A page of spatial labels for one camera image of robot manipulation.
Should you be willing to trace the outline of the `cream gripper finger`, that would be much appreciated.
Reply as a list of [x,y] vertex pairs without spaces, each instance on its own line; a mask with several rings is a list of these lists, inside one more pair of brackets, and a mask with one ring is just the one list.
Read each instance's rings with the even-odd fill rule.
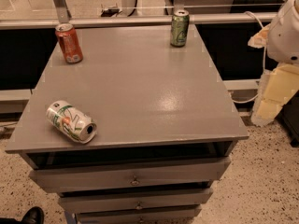
[[252,48],[261,49],[267,46],[267,37],[270,25],[267,24],[257,34],[249,39],[248,45]]
[[251,122],[260,127],[271,123],[298,91],[298,64],[279,63],[273,71],[265,71],[252,108]]

